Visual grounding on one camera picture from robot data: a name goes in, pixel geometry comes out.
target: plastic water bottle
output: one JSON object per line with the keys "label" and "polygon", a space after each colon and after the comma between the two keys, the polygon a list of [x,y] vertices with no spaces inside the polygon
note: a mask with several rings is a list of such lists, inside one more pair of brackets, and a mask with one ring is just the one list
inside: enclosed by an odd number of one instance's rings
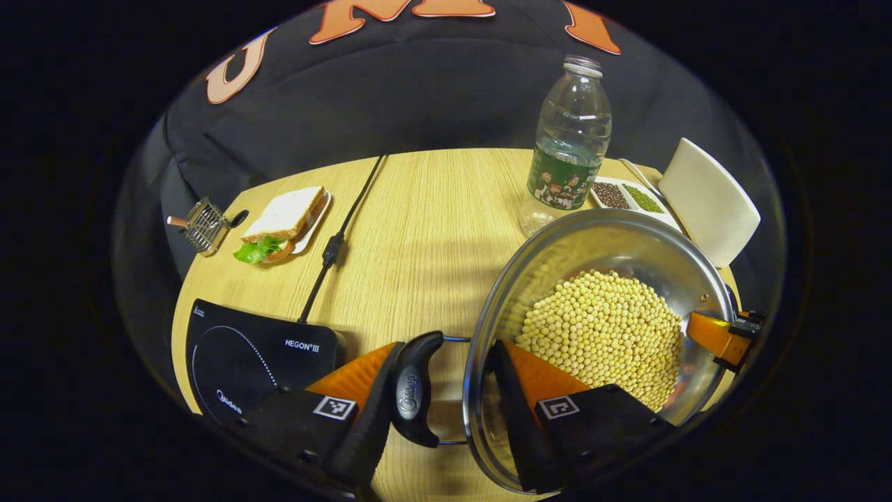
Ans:
{"label": "plastic water bottle", "polygon": [[527,236],[582,207],[610,143],[613,115],[601,87],[601,66],[568,55],[564,70],[539,114],[533,165],[520,207],[520,225]]}

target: pan handle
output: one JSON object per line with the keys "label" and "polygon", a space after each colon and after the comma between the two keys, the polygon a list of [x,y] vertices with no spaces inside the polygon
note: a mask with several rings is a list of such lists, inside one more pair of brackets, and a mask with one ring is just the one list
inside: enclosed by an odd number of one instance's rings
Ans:
{"label": "pan handle", "polygon": [[440,441],[427,426],[427,410],[431,406],[431,378],[427,366],[444,340],[471,341],[469,338],[443,336],[439,330],[430,331],[406,343],[397,355],[392,369],[393,427],[403,438],[428,448],[467,444],[467,441]]}

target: table surface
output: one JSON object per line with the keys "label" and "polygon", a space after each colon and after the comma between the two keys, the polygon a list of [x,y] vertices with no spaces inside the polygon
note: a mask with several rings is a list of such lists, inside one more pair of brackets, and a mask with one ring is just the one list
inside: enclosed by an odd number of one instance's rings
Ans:
{"label": "table surface", "polygon": [[[318,293],[308,322],[347,339],[348,360],[430,330],[472,336],[502,268],[524,243],[518,207],[533,157],[526,149],[459,149],[389,155],[347,230],[347,247]],[[343,223],[375,158],[301,172],[245,190],[225,211],[247,219],[212,256],[196,256],[180,290],[171,354],[180,391],[200,413],[186,371],[186,327],[198,297],[245,312],[295,321],[322,264],[328,237]],[[655,185],[658,171],[640,166]],[[605,159],[601,176],[636,180]],[[306,250],[275,265],[249,265],[232,254],[273,197],[323,185],[333,196]],[[595,207],[592,197],[583,208]],[[731,271],[719,273],[737,294]],[[442,439],[463,439],[461,382],[467,345],[444,344],[430,362],[434,401],[429,424]],[[731,383],[725,378],[712,405]],[[530,500],[490,481],[464,446],[423,448],[391,428],[372,487],[383,500]]]}

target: bottle cap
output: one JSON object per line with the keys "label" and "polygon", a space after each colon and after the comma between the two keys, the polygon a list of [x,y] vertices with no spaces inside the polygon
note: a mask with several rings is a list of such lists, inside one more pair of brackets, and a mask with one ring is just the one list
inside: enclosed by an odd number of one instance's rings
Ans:
{"label": "bottle cap", "polygon": [[566,56],[564,58],[564,69],[596,79],[604,76],[604,73],[601,72],[601,65],[597,61],[580,55]]}

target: orange strap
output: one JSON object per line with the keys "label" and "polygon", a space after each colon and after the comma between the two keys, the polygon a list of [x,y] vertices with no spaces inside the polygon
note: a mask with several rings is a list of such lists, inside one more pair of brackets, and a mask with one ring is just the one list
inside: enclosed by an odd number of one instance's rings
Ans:
{"label": "orange strap", "polygon": [[737,366],[751,340],[728,332],[729,326],[730,322],[694,312],[688,321],[688,336],[719,359]]}

